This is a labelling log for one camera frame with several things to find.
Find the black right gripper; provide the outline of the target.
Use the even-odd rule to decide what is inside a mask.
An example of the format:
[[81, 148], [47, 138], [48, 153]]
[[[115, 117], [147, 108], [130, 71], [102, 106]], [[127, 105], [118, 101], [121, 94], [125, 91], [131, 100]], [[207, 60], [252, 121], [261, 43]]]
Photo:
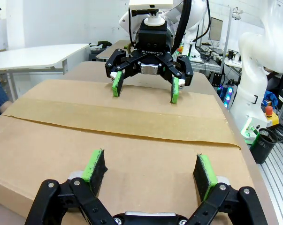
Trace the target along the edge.
[[168, 24], [161, 26], [140, 25], [137, 32], [136, 50], [126, 56], [126, 51], [116, 49], [105, 64], [106, 74], [111, 78], [114, 97], [119, 97], [123, 81], [142, 74], [163, 75], [171, 83], [171, 103], [177, 103], [179, 90], [190, 86], [193, 69], [187, 55], [171, 59], [171, 34]]

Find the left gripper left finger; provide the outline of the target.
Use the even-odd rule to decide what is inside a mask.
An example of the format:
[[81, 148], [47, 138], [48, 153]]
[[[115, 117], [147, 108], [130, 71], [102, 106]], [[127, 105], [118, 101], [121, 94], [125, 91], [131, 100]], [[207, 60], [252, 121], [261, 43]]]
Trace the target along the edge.
[[90, 225], [114, 225], [113, 216], [97, 197], [107, 167], [104, 150], [92, 153], [83, 173], [60, 184], [47, 179], [39, 187], [25, 223], [60, 225], [68, 210], [80, 211]]

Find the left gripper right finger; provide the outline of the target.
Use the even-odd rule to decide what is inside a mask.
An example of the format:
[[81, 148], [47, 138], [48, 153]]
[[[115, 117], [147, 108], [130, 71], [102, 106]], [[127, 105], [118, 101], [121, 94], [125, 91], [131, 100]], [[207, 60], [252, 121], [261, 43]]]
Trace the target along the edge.
[[226, 213], [234, 225], [268, 223], [255, 189], [234, 189], [227, 178], [215, 175], [207, 155], [197, 155], [193, 177], [201, 204], [188, 225], [209, 225], [219, 212]]

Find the person right hand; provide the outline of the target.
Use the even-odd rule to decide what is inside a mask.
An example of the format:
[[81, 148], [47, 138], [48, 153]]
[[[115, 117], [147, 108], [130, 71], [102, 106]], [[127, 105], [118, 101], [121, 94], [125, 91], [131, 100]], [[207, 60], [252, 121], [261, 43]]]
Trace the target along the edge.
[[7, 101], [4, 104], [2, 104], [0, 107], [0, 114], [3, 114], [12, 104], [13, 102], [11, 101]]

